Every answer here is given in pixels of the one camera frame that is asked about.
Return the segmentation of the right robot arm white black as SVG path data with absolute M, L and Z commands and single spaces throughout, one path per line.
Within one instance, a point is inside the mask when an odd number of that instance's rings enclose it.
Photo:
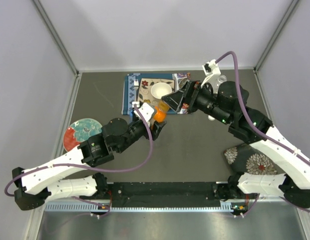
M 222 198 L 244 194 L 271 195 L 303 209 L 310 209 L 310 159 L 298 151 L 260 111 L 247 107 L 249 93 L 239 83 L 226 81 L 212 92 L 207 85 L 188 81 L 185 86 L 161 99 L 173 111 L 186 106 L 187 112 L 202 111 L 228 125 L 228 131 L 252 149 L 264 154 L 283 170 L 281 174 L 246 171 L 228 178 Z

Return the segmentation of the orange juice bottle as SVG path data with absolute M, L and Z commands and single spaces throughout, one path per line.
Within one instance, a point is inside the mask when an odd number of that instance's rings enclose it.
M 165 121 L 167 116 L 167 112 L 169 111 L 170 107 L 162 100 L 159 101 L 158 105 L 155 107 L 156 114 L 153 116 L 153 120 L 157 121 L 158 123 L 162 123 Z

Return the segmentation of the large clear juice bottle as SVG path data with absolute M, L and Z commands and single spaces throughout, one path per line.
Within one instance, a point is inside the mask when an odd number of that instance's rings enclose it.
M 214 80 L 214 81 L 212 82 L 212 84 L 211 84 L 212 87 L 213 87 L 213 92 L 214 92 L 215 94 L 217 94 L 220 85 L 221 85 L 222 83 L 226 82 L 226 81 L 227 81 L 227 77 L 226 77 L 225 75 L 221 74 L 221 75 L 220 75 L 216 80 Z

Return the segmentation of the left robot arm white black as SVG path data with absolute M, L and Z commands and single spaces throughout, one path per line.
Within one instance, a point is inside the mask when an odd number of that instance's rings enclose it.
M 101 133 L 66 154 L 32 169 L 13 169 L 15 203 L 28 211 L 57 199 L 105 197 L 107 180 L 98 167 L 113 160 L 113 152 L 122 153 L 141 137 L 156 140 L 166 123 L 155 121 L 148 126 L 137 117 L 131 123 L 114 118 L 102 127 Z

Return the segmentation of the white bottle cap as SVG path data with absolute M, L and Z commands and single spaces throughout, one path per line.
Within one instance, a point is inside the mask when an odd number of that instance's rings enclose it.
M 212 116 L 208 116 L 208 119 L 210 120 L 210 121 L 214 121 L 215 120 L 215 118 L 214 117 L 212 117 Z

